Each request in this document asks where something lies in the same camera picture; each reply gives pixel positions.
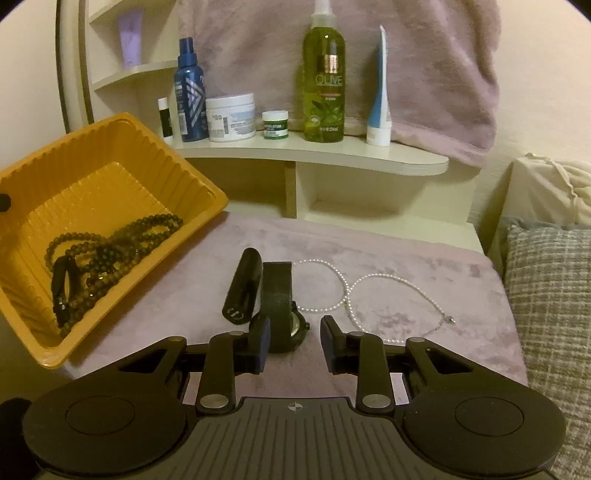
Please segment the bead necklace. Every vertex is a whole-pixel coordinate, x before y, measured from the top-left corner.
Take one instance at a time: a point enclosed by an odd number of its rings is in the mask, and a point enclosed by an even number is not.
[[[300,260],[299,262],[297,262],[299,264],[305,264],[305,263],[317,263],[320,265],[324,265],[325,267],[328,267],[329,269],[331,269],[337,277],[339,277],[339,280],[343,286],[343,297],[334,305],[330,306],[330,307],[325,307],[325,308],[319,308],[319,309],[311,309],[311,308],[305,308],[305,307],[300,307],[298,306],[298,310],[301,312],[305,312],[305,313],[327,313],[327,312],[332,312],[333,310],[336,310],[337,308],[339,308],[341,305],[345,305],[345,309],[347,310],[347,314],[349,315],[349,318],[351,319],[351,322],[353,322],[353,324],[362,332],[365,333],[371,333],[369,330],[365,329],[363,325],[361,325],[361,322],[358,320],[358,318],[355,315],[355,310],[353,309],[352,306],[352,302],[351,302],[351,293],[353,291],[353,289],[359,285],[359,283],[361,283],[363,280],[366,280],[367,278],[372,278],[372,277],[378,277],[378,278],[389,278],[390,280],[394,280],[397,281],[399,283],[402,283],[403,285],[406,285],[410,288],[412,288],[413,290],[415,290],[418,294],[421,295],[421,297],[423,297],[425,300],[427,300],[431,305],[433,305],[433,307],[435,307],[435,309],[441,314],[441,319],[439,320],[438,324],[426,331],[425,333],[423,333],[422,337],[426,337],[427,335],[430,335],[434,332],[436,332],[437,330],[439,330],[443,325],[448,324],[448,325],[453,325],[455,324],[455,320],[449,316],[446,315],[446,313],[443,311],[443,309],[439,306],[439,304],[433,300],[431,297],[429,297],[425,292],[423,292],[419,287],[417,287],[415,284],[409,282],[408,280],[405,280],[402,277],[397,277],[396,275],[390,275],[387,273],[370,273],[368,275],[364,275],[363,277],[359,278],[358,280],[356,280],[351,286],[349,286],[349,283],[347,282],[347,279],[345,279],[345,276],[339,271],[338,268],[336,268],[333,264],[328,263],[325,260],[321,260],[319,258],[310,258],[307,260]],[[385,343],[393,343],[396,345],[404,345],[405,344],[405,340],[400,340],[400,339],[392,339],[392,338],[386,338],[383,339],[383,341]]]
[[[72,245],[65,256],[75,259],[84,255],[84,264],[77,264],[86,277],[86,288],[78,289],[73,298],[67,299],[62,308],[66,309],[65,321],[60,321],[61,335],[70,333],[72,326],[79,322],[95,303],[106,295],[111,287],[119,283],[132,268],[183,225],[176,215],[150,215],[136,220],[113,235],[105,238],[95,233],[64,233],[50,242],[45,255],[46,266],[53,272],[53,254],[58,245],[72,240],[84,241]],[[166,230],[148,233],[155,227]]]

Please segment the plaid cushion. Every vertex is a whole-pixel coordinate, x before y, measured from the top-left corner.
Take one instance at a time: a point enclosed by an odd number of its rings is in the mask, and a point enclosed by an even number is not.
[[[530,387],[567,423],[552,472],[591,479],[591,230],[511,226],[505,288]]]

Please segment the circular pad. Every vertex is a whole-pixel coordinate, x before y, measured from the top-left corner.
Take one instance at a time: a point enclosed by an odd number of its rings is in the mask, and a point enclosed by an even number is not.
[[[23,419],[27,446],[65,476],[118,476],[159,460],[181,439],[186,415],[164,386],[142,377],[83,378],[44,395]]]
[[[134,406],[119,397],[83,398],[66,413],[66,421],[74,430],[86,435],[108,435],[123,430],[135,417]]]
[[[459,476],[485,478],[549,466],[565,431],[550,400],[518,384],[491,384],[484,394],[462,384],[461,375],[446,377],[445,388],[422,392],[404,413],[408,438],[430,461]]]
[[[456,407],[457,422],[470,432],[501,437],[516,431],[523,423],[519,407],[501,398],[480,397],[463,401]]]

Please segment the black cylindrical object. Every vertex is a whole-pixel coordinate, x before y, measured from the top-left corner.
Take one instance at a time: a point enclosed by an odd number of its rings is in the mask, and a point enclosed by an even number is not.
[[[261,275],[261,254],[254,248],[247,248],[242,253],[223,305],[224,318],[235,325],[251,321]]]

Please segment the small green jar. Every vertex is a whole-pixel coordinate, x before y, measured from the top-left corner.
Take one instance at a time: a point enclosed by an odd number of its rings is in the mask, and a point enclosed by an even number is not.
[[[287,110],[268,110],[262,113],[263,135],[268,140],[287,138]]]

